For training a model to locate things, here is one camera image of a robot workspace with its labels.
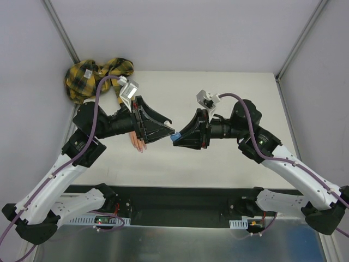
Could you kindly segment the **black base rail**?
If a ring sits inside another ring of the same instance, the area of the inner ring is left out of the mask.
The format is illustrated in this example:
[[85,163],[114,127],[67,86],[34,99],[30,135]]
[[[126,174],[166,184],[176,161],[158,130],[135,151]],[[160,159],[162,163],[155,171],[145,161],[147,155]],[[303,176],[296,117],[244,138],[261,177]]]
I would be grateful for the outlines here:
[[255,197],[252,188],[178,188],[113,186],[116,201],[101,208],[149,227],[229,228],[241,219],[236,204]]

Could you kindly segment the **left aluminium frame post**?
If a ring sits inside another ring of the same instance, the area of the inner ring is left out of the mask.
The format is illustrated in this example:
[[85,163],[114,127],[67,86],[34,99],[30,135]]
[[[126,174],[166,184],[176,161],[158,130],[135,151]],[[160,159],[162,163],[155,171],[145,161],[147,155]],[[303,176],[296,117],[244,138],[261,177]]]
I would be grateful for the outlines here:
[[53,26],[55,27],[65,49],[67,50],[71,60],[74,63],[79,63],[80,58],[64,28],[62,21],[60,20],[57,11],[55,10],[51,0],[42,0],[42,5],[44,6]]

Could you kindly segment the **right aluminium frame post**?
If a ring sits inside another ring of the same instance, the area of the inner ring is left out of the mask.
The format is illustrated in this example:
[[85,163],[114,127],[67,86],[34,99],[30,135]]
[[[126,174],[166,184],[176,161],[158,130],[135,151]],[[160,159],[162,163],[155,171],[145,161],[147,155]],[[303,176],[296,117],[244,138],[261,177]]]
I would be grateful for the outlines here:
[[282,64],[279,71],[276,73],[275,80],[277,83],[279,83],[282,77],[285,75],[292,61],[295,59],[297,53],[300,51],[301,47],[306,42],[316,22],[320,19],[325,8],[330,2],[330,0],[321,0],[317,3],[314,11],[311,13],[296,42],[293,44],[290,52],[288,53],[284,63]]

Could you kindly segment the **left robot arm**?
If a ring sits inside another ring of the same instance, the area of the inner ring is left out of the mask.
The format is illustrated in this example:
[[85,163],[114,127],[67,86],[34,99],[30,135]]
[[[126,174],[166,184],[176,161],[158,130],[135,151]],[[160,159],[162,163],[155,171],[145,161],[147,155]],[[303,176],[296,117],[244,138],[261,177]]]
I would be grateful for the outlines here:
[[2,208],[19,237],[33,245],[46,242],[73,218],[108,210],[116,203],[115,192],[104,183],[69,202],[57,201],[106,150],[100,139],[135,132],[139,140],[149,144],[175,133],[172,121],[150,108],[141,96],[113,115],[107,115],[97,102],[86,102],[78,108],[73,123],[77,129],[51,170],[25,198]]

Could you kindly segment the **yellow plaid shirt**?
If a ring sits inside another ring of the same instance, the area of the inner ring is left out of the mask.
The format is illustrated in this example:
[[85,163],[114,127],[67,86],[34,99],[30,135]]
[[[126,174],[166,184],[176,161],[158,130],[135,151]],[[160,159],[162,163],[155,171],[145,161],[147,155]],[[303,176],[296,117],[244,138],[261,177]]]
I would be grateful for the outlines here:
[[83,104],[85,100],[95,97],[102,78],[109,75],[128,77],[133,73],[133,62],[125,58],[113,58],[102,65],[87,59],[68,69],[64,77],[65,90],[72,102]]

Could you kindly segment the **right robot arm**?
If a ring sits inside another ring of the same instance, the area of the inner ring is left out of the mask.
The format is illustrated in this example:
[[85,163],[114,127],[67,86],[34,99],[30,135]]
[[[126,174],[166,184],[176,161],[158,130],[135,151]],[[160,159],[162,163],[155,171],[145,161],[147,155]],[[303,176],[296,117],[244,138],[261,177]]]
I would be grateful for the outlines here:
[[171,136],[176,147],[193,150],[207,148],[212,139],[236,139],[238,149],[247,158],[274,171],[300,192],[300,195],[277,193],[261,187],[237,200],[233,207],[242,216],[260,212],[283,213],[298,217],[323,235],[338,229],[348,210],[348,186],[338,186],[315,173],[293,155],[259,123],[262,114],[249,100],[238,100],[229,118],[209,118],[213,102],[204,101],[192,120]]

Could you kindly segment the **mannequin hand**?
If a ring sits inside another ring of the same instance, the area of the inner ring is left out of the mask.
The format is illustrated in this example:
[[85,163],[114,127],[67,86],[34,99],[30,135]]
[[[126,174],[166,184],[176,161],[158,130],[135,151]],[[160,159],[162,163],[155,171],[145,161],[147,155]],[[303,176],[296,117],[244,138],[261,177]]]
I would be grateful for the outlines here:
[[136,148],[140,153],[147,149],[147,146],[144,143],[144,141],[139,140],[135,132],[130,132],[129,138],[133,147]]

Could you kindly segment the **blue nail polish bottle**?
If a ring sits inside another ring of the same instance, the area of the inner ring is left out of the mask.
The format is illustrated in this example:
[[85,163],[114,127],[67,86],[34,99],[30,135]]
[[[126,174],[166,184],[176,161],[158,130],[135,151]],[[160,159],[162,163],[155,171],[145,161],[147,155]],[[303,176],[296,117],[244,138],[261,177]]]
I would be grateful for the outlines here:
[[177,141],[182,137],[180,132],[175,132],[174,134],[170,135],[170,139],[174,142]]

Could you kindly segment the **aluminium frame post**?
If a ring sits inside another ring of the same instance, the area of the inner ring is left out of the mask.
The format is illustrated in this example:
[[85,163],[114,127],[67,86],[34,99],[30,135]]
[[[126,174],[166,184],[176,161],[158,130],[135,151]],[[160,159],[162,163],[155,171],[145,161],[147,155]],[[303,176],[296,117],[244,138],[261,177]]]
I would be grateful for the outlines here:
[[292,61],[295,59],[297,53],[300,51],[301,47],[306,42],[316,22],[320,19],[325,8],[330,2],[330,0],[321,0],[317,3],[314,11],[311,13],[296,42],[293,44],[290,52],[288,53],[284,63],[282,64],[279,71],[276,73],[275,80],[277,83],[279,83],[282,77],[285,75]]
[[42,5],[44,6],[53,26],[55,27],[65,49],[67,50],[71,60],[74,63],[79,63],[80,58],[64,28],[62,21],[60,20],[57,11],[55,10],[51,0],[42,0]]

